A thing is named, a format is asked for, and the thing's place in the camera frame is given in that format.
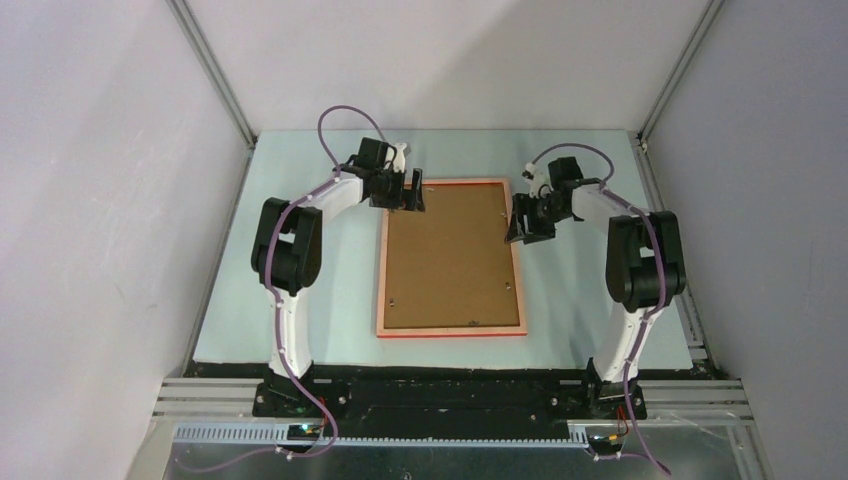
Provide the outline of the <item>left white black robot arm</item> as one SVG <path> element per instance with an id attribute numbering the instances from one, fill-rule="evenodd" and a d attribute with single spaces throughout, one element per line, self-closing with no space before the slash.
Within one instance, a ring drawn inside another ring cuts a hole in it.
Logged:
<path id="1" fill-rule="evenodd" d="M 295 200 L 267 199 L 251 253 L 272 306 L 273 350 L 267 385 L 292 416 L 304 416 L 316 403 L 315 388 L 304 382 L 314 360 L 308 342 L 308 294 L 322 267 L 325 223 L 363 202 L 389 211 L 422 212 L 423 172 L 406 165 L 410 148 L 363 138 L 357 153 L 331 176 Z"/>

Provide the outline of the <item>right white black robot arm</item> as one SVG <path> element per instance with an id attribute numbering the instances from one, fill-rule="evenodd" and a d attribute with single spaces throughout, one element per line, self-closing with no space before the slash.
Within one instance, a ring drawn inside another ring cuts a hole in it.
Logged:
<path id="1" fill-rule="evenodd" d="M 646 212 L 606 181 L 584 176 L 574 157 L 549 163 L 547 172 L 529 162 L 522 176 L 530 190 L 512 198 L 506 242 L 550 240 L 563 220 L 588 222 L 607 238 L 612 330 L 588 361 L 581 386 L 585 411 L 606 418 L 633 398 L 647 337 L 686 287 L 678 219 L 671 211 Z"/>

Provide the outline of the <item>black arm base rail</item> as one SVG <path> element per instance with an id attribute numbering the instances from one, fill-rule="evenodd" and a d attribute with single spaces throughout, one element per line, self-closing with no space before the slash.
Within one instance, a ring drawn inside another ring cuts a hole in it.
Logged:
<path id="1" fill-rule="evenodd" d="M 259 418 L 305 419 L 305 433 L 401 439 L 564 439 L 578 420 L 647 417 L 640 386 L 632 399 L 589 406 L 584 370 L 484 370 L 314 365 L 305 395 L 269 389 L 270 370 L 249 388 Z"/>

